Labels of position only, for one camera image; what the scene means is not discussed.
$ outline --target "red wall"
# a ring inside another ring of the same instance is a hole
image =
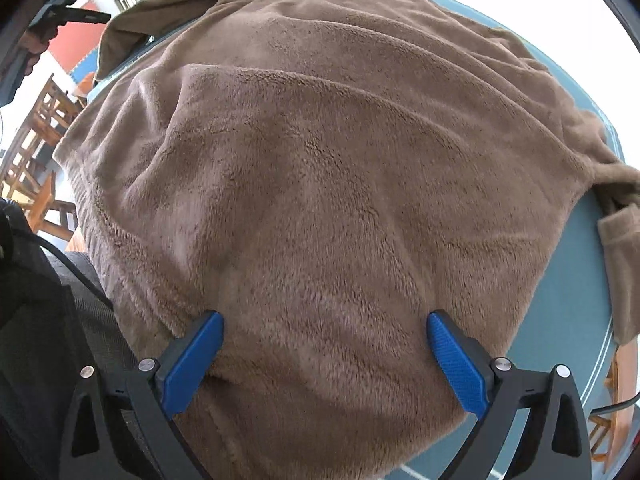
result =
[[[98,10],[93,0],[83,9]],[[100,43],[106,25],[102,23],[67,23],[58,29],[58,36],[51,40],[49,52],[59,65],[70,73]]]

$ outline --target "white line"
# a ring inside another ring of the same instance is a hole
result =
[[[420,473],[414,471],[410,467],[407,467],[405,464],[402,464],[400,466],[400,469],[402,469],[402,471],[407,473],[409,476],[414,477],[416,480],[429,480],[426,476],[422,476]]]
[[[593,387],[596,383],[596,378],[598,377],[600,371],[602,370],[602,366],[604,365],[604,359],[607,355],[607,349],[609,349],[609,344],[611,343],[612,338],[612,319],[609,319],[609,326],[607,326],[607,333],[604,336],[604,340],[602,341],[602,346],[600,346],[600,354],[598,355],[598,359],[596,361],[595,366],[593,367],[593,371],[591,372],[591,377],[589,377],[589,381],[587,381],[586,386],[584,387],[584,391],[580,396],[580,400],[584,404],[591,395],[593,391]]]

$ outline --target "person's hand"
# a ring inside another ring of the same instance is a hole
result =
[[[55,28],[50,34],[47,34],[46,39],[41,40],[38,36],[36,36],[30,30],[25,31],[25,33],[20,38],[20,46],[26,48],[33,55],[29,58],[27,62],[27,68],[24,70],[24,75],[29,75],[33,72],[33,66],[39,62],[40,54],[46,51],[49,48],[49,40],[52,40],[58,35],[58,29]]]

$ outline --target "brown fleece blanket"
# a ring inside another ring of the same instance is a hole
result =
[[[60,143],[88,251],[139,357],[225,317],[178,420],[214,478],[383,474],[463,419],[427,314],[503,354],[575,202],[639,173],[509,32],[428,0],[211,1]]]

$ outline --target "wooden chair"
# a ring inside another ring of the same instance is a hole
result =
[[[611,392],[613,403],[622,402],[636,394],[638,378],[638,342],[621,346],[616,351],[605,386]],[[594,462],[604,462],[607,470],[619,455],[631,429],[634,408],[611,413],[606,416],[592,415],[589,421],[594,424],[589,435],[591,444],[591,459]],[[606,450],[601,450],[602,444],[608,437]]]
[[[44,144],[55,147],[80,113],[80,108],[49,77],[30,113],[22,122],[0,163],[0,181],[4,198],[14,192],[34,200],[40,192],[39,176],[44,165],[36,159]]]
[[[44,231],[52,236],[69,241],[74,234],[69,229],[67,219],[69,214],[74,219],[74,228],[78,226],[75,204],[56,200],[56,174],[53,171],[47,175],[33,202],[20,203],[20,207],[25,211],[29,227],[34,233]],[[50,210],[56,210],[60,213],[60,225],[54,224],[45,218]]]

